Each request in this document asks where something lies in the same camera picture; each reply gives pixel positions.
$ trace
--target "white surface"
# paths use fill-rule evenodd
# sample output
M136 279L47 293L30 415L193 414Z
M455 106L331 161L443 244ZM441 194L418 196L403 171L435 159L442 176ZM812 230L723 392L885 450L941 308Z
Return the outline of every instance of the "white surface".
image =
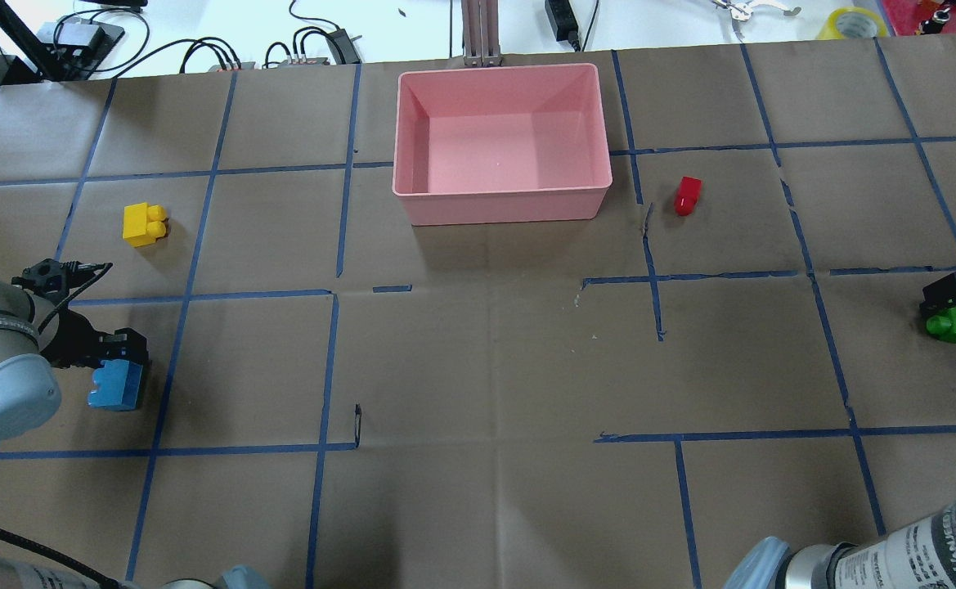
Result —
M71 11L85 11L96 4L71 0L7 0L32 30ZM788 18L770 7L758 7L743 24L747 42L796 41L814 38L826 16L852 4L875 7L875 0L784 0L802 8ZM176 38L216 36L234 45L243 61L262 63L269 44L290 44L291 34L308 23L288 15L287 0L151 0L144 16L151 24L148 50ZM580 36L586 32L594 0L572 0ZM358 34L357 50L366 62L444 59L461 55L460 0L302 0L297 14L321 16L343 26L351 37ZM449 15L452 14L451 26ZM144 29L128 15L101 16L104 22L125 27L104 67L116 65L140 47ZM449 27L452 41L449 42ZM592 40L587 50L627 49L735 43L728 12L710 0L602 0ZM0 43L7 52L19 49L0 30ZM566 43L554 41L542 0L500 0L500 45L503 53L570 52ZM329 56L324 41L311 37L310 56ZM186 44L151 57L128 75L174 74L179 71ZM276 49L273 55L283 59ZM211 53L198 52L187 71L205 71L215 64Z

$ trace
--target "black connector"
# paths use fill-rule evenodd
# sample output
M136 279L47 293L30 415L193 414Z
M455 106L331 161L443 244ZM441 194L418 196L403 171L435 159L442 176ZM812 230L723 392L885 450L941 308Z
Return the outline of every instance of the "black connector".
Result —
M555 41L568 41L572 49L579 50L579 23L568 0L546 0L546 18L550 19Z
M361 57L357 55L357 49L354 48L354 42L351 41L346 29L333 30L325 38L325 41L329 44L329 52L332 52L332 57L335 59L339 59L340 56L343 57L343 60L339 62L340 65L361 63Z

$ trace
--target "white label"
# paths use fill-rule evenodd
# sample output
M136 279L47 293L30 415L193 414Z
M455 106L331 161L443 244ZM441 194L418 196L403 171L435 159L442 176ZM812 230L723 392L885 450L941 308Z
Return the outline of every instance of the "white label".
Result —
M100 589L96 582L73 573L51 570L10 560L16 567L23 589Z
M911 524L862 551L845 555L834 589L956 589L932 544L932 518Z

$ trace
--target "pink bin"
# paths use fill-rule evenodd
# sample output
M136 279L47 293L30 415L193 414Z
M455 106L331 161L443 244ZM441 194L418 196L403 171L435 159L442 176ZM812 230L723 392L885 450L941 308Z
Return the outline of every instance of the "pink bin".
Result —
M398 79L394 194L411 224L592 219L609 184L593 64Z

